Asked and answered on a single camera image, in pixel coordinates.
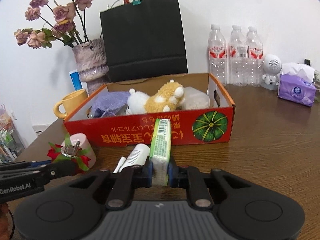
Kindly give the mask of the person's left hand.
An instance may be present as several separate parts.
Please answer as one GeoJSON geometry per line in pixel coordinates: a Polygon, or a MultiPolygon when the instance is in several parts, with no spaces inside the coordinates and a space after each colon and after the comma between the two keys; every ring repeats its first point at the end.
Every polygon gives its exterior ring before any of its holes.
{"type": "Polygon", "coordinates": [[[9,207],[7,203],[1,204],[0,209],[0,240],[9,240],[9,221],[7,214],[9,213],[9,207]]]}

